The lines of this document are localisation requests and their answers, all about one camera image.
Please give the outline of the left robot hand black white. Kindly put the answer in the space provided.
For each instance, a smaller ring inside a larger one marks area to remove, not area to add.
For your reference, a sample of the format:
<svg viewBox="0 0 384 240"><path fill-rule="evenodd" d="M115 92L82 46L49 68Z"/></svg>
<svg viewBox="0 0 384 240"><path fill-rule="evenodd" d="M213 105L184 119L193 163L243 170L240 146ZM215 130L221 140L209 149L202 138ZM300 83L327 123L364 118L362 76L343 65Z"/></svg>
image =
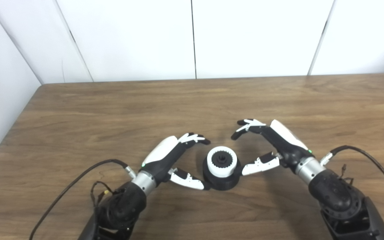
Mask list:
<svg viewBox="0 0 384 240"><path fill-rule="evenodd" d="M210 190L207 182L173 167L184 152L196 143L209 145L210 141L203 135L194 133L186 133L180 138L165 138L148 154L132 182L142 188L145 195L149 195L161 183L168 181L192 189Z"/></svg>

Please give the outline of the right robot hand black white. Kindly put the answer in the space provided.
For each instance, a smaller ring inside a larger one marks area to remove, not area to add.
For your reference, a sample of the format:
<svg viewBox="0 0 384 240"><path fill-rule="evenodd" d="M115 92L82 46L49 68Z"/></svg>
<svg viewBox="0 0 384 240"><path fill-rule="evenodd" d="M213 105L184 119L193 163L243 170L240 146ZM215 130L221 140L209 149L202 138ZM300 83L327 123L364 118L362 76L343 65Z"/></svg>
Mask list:
<svg viewBox="0 0 384 240"><path fill-rule="evenodd" d="M269 125L256 119L239 120L237 124L241 127L233 133L232 140L237 140L241 135L252 132L264 137L276 149L276 153L266 153L240 167L234 171L235 176L248 176L271 170L277 166L289 168L293 173L298 174L305 161L314 157L308 147L276 119Z"/></svg>

